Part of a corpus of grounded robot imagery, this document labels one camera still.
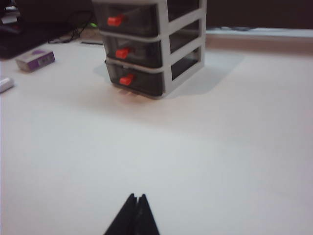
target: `white desk surface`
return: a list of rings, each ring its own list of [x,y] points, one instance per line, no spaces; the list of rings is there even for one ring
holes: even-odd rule
[[[113,87],[102,46],[2,61],[3,234],[102,235],[134,192],[161,235],[312,235],[312,41],[207,44],[163,100]]]

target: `cable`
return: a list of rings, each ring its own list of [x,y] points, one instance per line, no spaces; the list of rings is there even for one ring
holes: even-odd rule
[[[235,31],[250,31],[255,28],[253,27],[230,27],[230,29],[235,30]]]
[[[85,21],[84,23],[80,24],[80,25],[74,25],[73,23],[70,22],[70,20],[73,18],[74,15],[78,15],[78,14],[89,14],[89,17],[87,19],[87,21]],[[74,29],[72,30],[72,34],[70,36],[70,38],[68,39],[61,39],[56,38],[53,40],[49,40],[48,43],[49,44],[60,44],[60,43],[69,43],[73,40],[76,40],[80,37],[81,33],[84,31],[84,29],[87,27],[87,25],[89,24],[89,22],[92,20],[93,17],[93,12],[92,11],[74,11],[73,13],[71,13],[69,15],[69,17],[66,20],[66,23],[70,24]]]

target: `drawer organizer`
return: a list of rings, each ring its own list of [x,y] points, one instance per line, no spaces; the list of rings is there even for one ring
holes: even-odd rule
[[[169,94],[204,66],[206,0],[92,0],[112,83]]]

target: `red drawer handle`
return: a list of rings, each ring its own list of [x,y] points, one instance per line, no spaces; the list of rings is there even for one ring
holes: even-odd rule
[[[134,75],[129,73],[126,77],[121,77],[119,83],[125,86],[129,86],[134,79]]]
[[[119,49],[115,52],[115,56],[116,58],[120,58],[120,59],[126,59],[128,53],[131,51],[131,49],[129,47],[124,47],[122,49]]]
[[[109,17],[108,18],[108,25],[118,27],[123,22],[124,18],[125,18],[125,16],[123,16],[123,15],[118,15],[115,17]]]

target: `plastic drawer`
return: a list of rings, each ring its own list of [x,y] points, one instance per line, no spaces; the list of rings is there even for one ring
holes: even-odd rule
[[[196,20],[170,35],[171,53],[199,36],[199,20]]]
[[[167,0],[168,19],[175,20],[199,8],[199,0]]]
[[[100,30],[136,36],[158,35],[157,7],[93,2]]]
[[[163,94],[162,73],[141,72],[111,64],[107,61],[106,65],[112,83],[150,96],[161,96]]]
[[[200,51],[201,48],[193,50],[171,66],[172,80],[176,79],[179,75],[192,67],[195,63],[199,62]]]
[[[110,36],[103,37],[108,57],[150,68],[162,67],[160,42],[143,43]]]

